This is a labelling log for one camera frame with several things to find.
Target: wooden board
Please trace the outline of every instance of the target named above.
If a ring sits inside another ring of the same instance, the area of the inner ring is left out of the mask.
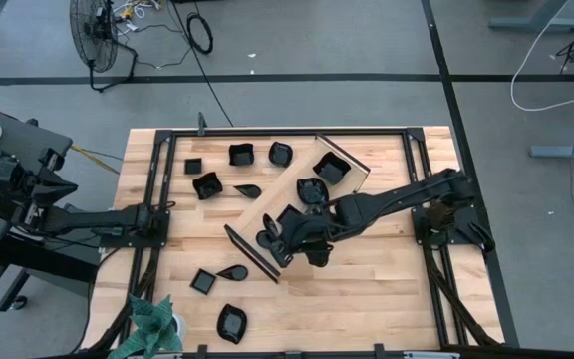
[[[426,127],[425,134],[433,171],[457,168],[449,128]],[[131,131],[115,207],[143,200],[153,136],[150,129]],[[409,183],[399,137],[330,139],[371,169],[361,191],[379,193]],[[387,350],[438,348],[424,260],[408,210],[382,218],[359,237],[336,243],[324,268],[295,265],[306,262],[297,256],[279,284],[249,264],[247,280],[217,280],[208,296],[189,287],[198,268],[215,273],[231,264],[248,263],[223,226],[235,222],[252,204],[234,185],[254,183],[267,189],[284,171],[266,160],[274,141],[292,146],[296,161],[306,156],[312,137],[207,137],[177,142],[169,195],[177,206],[172,209],[168,245],[160,255],[154,301],[171,294],[174,312],[189,326],[185,350],[195,352],[198,344],[207,344],[209,351],[228,352],[370,351],[374,343],[384,343]],[[229,145],[244,142],[254,144],[259,166],[228,164]],[[414,151],[419,167],[417,148]],[[218,173],[224,186],[219,198],[198,201],[191,185],[197,176],[183,174],[183,159],[198,157],[203,158],[204,174]],[[451,246],[450,252],[460,298],[489,335],[501,341],[482,255],[471,245]],[[124,304],[132,258],[133,249],[122,249],[100,269],[83,347],[101,337]],[[443,302],[449,337],[455,338],[450,309]],[[248,315],[247,332],[239,345],[216,334],[216,318],[226,303]]]

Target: white cable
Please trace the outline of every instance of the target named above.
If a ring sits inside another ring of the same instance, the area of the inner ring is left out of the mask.
[[[553,17],[551,17],[550,20],[548,20],[548,24],[546,24],[546,26],[544,26],[544,28],[542,29],[542,32],[540,32],[539,35],[537,35],[537,37],[535,38],[535,41],[533,41],[533,45],[531,45],[530,49],[528,49],[528,52],[526,53],[526,57],[524,57],[524,61],[522,61],[522,64],[519,66],[519,69],[517,69],[517,72],[515,73],[515,75],[513,75],[513,78],[510,80],[510,99],[513,102],[513,105],[515,105],[518,109],[520,109],[522,111],[529,111],[529,112],[546,111],[546,110],[550,110],[550,109],[554,109],[554,108],[557,108],[560,106],[565,106],[565,105],[574,103],[574,99],[573,99],[573,100],[564,101],[564,102],[559,103],[559,104],[545,106],[542,108],[525,108],[523,106],[520,106],[517,103],[517,101],[515,101],[515,94],[514,94],[514,89],[513,89],[515,87],[515,78],[517,78],[517,75],[519,75],[519,73],[522,71],[522,68],[524,68],[524,65],[526,65],[526,61],[528,61],[528,58],[530,57],[530,53],[533,52],[533,49],[535,48],[535,45],[537,45],[539,38],[541,38],[542,35],[544,35],[544,33],[546,32],[546,30],[548,29],[550,24],[559,15],[559,13],[561,13],[562,10],[564,10],[564,8],[566,7],[566,4],[568,4],[568,2],[564,3],[564,5],[562,5],[562,7],[557,11],[557,13],[555,15],[553,15]]]
[[[133,25],[132,21],[130,21],[130,20],[126,20],[126,24],[127,24],[126,26],[128,27],[128,29],[127,29],[126,31],[121,31],[121,28],[119,28],[119,24],[116,25],[116,26],[117,26],[117,30],[119,30],[119,33],[117,34],[118,36],[126,35],[126,34],[128,34],[130,31],[133,31],[133,27],[134,27],[134,28],[136,27],[135,25]]]
[[[133,5],[134,5],[133,12],[140,19],[145,17],[145,10],[144,10],[145,7],[153,7],[153,5],[142,3],[140,0],[128,0],[128,1],[126,1],[125,4],[120,5],[117,8],[115,8],[113,10],[113,13],[116,13],[117,11],[119,11],[125,7],[129,7],[129,6],[133,6]]]

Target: fan grille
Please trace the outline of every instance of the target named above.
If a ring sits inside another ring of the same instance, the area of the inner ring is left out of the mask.
[[[105,9],[102,19],[99,9]],[[108,71],[117,58],[117,26],[107,0],[70,0],[70,30],[79,57],[97,73]]]

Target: black clamp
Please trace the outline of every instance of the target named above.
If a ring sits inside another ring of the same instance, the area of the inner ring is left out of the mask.
[[[289,351],[285,352],[285,359],[302,359],[303,352],[300,351]]]
[[[382,343],[374,344],[374,351],[376,352],[376,359],[386,359],[387,352],[385,352],[385,345]]]
[[[200,344],[198,345],[198,350],[196,350],[196,359],[205,359],[207,358],[207,345]]]
[[[58,171],[64,165],[64,157],[51,148],[42,148],[38,160],[50,171]]]
[[[202,112],[198,113],[198,135],[205,136],[205,128],[207,127],[207,121]]]

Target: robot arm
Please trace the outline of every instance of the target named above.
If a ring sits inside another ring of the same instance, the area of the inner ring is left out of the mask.
[[[296,253],[307,254],[310,264],[323,267],[333,249],[329,243],[361,234],[382,216],[430,202],[430,227],[442,230],[452,223],[458,209],[472,204],[473,198],[468,178],[451,169],[377,195],[345,195],[293,216],[283,223],[281,233],[273,223],[266,223],[267,231],[274,233],[269,250],[283,268]]]
[[[31,234],[56,236],[94,228],[110,247],[159,247],[167,237],[167,208],[135,204],[121,210],[70,213],[55,203],[77,190],[54,171],[63,157],[45,150],[37,174],[25,171],[14,157],[0,159],[0,218]]]

